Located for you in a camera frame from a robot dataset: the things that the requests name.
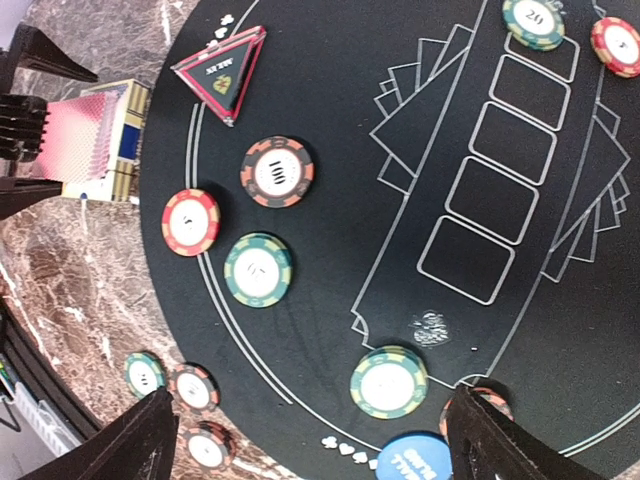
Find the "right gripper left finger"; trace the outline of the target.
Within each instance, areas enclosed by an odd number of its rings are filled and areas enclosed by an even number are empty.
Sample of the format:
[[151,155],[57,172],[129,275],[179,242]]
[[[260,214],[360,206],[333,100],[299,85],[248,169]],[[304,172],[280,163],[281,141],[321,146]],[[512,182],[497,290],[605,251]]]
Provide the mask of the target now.
[[161,387],[94,437],[26,474],[26,479],[169,479],[179,417]]

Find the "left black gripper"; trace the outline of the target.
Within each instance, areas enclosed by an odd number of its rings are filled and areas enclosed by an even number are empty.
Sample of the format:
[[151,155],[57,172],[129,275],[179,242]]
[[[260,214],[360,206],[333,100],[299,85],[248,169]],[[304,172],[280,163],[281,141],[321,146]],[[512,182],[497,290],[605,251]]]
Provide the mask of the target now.
[[[81,82],[98,76],[74,62],[44,32],[19,24],[8,50],[1,51],[1,83],[12,84],[25,68]],[[47,102],[35,96],[1,95],[1,219],[47,198],[59,196],[62,183],[32,177],[48,124]]]

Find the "green poker chip stack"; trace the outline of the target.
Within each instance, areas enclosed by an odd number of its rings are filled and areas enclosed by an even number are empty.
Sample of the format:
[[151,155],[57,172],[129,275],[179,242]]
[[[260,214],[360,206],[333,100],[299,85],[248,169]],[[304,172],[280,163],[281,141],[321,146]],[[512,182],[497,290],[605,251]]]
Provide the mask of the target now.
[[138,399],[166,385],[166,375],[160,361],[148,352],[130,353],[124,363],[125,381]]

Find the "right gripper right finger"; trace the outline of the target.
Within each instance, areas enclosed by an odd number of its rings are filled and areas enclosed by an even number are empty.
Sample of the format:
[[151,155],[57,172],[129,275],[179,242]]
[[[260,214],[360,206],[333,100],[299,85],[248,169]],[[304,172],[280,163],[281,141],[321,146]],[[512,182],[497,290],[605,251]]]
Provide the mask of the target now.
[[600,478],[539,441],[466,386],[454,392],[447,427],[454,480]]

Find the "blue small blind button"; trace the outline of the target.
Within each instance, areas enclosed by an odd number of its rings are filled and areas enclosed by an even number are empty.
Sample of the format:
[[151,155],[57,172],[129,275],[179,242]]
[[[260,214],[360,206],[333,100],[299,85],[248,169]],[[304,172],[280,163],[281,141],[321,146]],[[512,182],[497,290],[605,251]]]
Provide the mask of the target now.
[[450,449],[432,433],[410,433],[391,440],[379,453],[379,480],[448,480],[453,476]]

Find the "triangular red dealer button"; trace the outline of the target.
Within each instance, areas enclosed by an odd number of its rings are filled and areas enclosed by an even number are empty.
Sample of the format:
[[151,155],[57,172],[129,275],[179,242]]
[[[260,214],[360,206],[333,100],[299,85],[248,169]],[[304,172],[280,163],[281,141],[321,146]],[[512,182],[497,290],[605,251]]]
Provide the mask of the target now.
[[244,30],[207,46],[171,69],[228,127],[238,118],[267,31]]

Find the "red playing card deck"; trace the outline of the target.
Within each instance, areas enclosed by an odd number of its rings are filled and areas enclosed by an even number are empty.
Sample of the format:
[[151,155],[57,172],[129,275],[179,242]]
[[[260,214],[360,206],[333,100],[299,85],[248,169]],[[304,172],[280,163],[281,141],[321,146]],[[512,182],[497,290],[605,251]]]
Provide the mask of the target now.
[[32,176],[61,183],[104,178],[117,165],[121,93],[106,91],[50,103]]

